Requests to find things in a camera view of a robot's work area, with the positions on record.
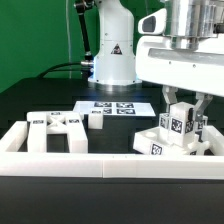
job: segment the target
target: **green backdrop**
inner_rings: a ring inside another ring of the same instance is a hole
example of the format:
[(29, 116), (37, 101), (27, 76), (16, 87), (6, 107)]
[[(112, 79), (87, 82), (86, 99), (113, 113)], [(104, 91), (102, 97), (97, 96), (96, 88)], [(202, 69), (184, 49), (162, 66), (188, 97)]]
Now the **green backdrop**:
[[(83, 45), (74, 0), (69, 1), (72, 60), (83, 59)], [(135, 17), (134, 51), (139, 35), (137, 23), (147, 15), (145, 0), (121, 0)], [(161, 7), (159, 0), (148, 0), (149, 12)], [(66, 0), (0, 0), (0, 92), (25, 77), (69, 61), (66, 29)], [(97, 9), (86, 12), (91, 50), (98, 52), (99, 18)], [(69, 77), (68, 73), (49, 77)], [(73, 73), (73, 78), (80, 78)]]

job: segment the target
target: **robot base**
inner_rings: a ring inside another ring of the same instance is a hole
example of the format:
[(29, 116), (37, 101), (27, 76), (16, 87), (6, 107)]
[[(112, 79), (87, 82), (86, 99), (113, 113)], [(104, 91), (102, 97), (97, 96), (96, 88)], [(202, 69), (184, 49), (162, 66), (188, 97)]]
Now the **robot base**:
[(117, 84), (104, 84), (100, 83), (98, 80), (95, 80), (93, 78), (88, 79), (88, 85), (90, 88), (109, 91), (109, 92), (127, 92), (131, 90), (140, 89), (142, 87), (142, 81), (136, 80), (133, 83), (130, 84), (124, 84), (122, 85), (120, 81), (116, 81)]

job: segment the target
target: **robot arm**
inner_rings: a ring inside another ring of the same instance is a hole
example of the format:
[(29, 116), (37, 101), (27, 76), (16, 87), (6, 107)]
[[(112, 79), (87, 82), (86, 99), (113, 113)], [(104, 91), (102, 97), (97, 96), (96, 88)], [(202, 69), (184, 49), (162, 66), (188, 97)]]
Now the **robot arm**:
[[(136, 133), (136, 150), (146, 152), (140, 143), (144, 139), (151, 155), (203, 155), (208, 148), (224, 155), (224, 137), (206, 126), (203, 116), (212, 95), (224, 96), (223, 11), (220, 0), (165, 0), (165, 9), (140, 21), (139, 32), (146, 36), (137, 46), (137, 74), (164, 85), (168, 106), (174, 104), (160, 114), (159, 127)], [(176, 88), (195, 91), (196, 105), (176, 103)]]

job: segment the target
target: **white block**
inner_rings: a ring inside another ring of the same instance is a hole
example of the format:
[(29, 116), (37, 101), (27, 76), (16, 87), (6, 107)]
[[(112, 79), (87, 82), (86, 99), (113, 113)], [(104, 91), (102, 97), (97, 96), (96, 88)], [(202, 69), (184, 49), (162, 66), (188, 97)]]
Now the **white block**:
[(188, 121), (189, 110), (194, 108), (194, 105), (180, 102), (170, 106), (170, 117), (175, 117), (178, 120)]
[(68, 153), (0, 153), (0, 175), (41, 177), (99, 177), (102, 156)]
[(89, 129), (103, 128), (103, 108), (92, 108), (88, 115)]
[(202, 121), (200, 122), (196, 122), (195, 124), (195, 131), (202, 131), (203, 127), (206, 126), (208, 123), (208, 117), (207, 116), (203, 116)]
[(47, 152), (47, 116), (36, 113), (32, 119), (27, 140), (28, 152)]
[(136, 177), (135, 155), (111, 155), (103, 160), (104, 178), (135, 178)]
[(159, 126), (165, 129), (169, 128), (169, 113), (159, 115)]
[(27, 122), (17, 121), (0, 141), (0, 152), (17, 152), (27, 138)]
[(177, 103), (170, 107), (168, 141), (180, 147), (194, 141), (194, 122), (189, 120), (189, 110), (194, 105)]
[(205, 126), (202, 130), (202, 140), (210, 142), (210, 150), (215, 156), (224, 156), (224, 136), (215, 127)]
[(168, 130), (156, 127), (135, 133), (133, 148), (145, 155), (186, 155), (187, 147), (179, 147), (166, 141)]
[(66, 115), (67, 139), (71, 153), (88, 153), (88, 139), (78, 113)]

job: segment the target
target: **tabletop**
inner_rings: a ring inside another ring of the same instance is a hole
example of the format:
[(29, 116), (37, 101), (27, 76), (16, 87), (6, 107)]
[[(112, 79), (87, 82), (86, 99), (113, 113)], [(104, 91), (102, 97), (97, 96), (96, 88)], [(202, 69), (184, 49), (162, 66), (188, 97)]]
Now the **tabletop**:
[[(195, 102), (178, 92), (178, 100)], [(91, 153), (136, 153), (136, 131), (158, 125), (165, 110), (161, 86), (111, 93), (88, 88), (83, 80), (23, 79), (0, 94), (0, 135), (30, 111), (68, 111), (76, 101), (151, 103), (155, 117), (105, 116), (103, 130), (83, 124)], [(223, 100), (206, 113), (223, 130)], [(51, 136), (48, 152), (66, 152), (65, 136)], [(0, 223), (223, 223), (224, 182), (219, 180), (0, 177)]]

